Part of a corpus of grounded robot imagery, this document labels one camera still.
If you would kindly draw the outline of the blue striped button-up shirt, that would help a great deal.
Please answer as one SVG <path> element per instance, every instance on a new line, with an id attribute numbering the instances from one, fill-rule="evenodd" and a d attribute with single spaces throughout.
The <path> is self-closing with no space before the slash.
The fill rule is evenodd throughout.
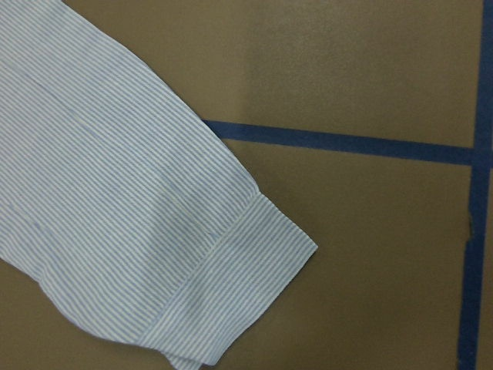
<path id="1" fill-rule="evenodd" d="M 74 325 L 215 365 L 316 249 L 124 45 L 1 3 L 1 256 Z"/>

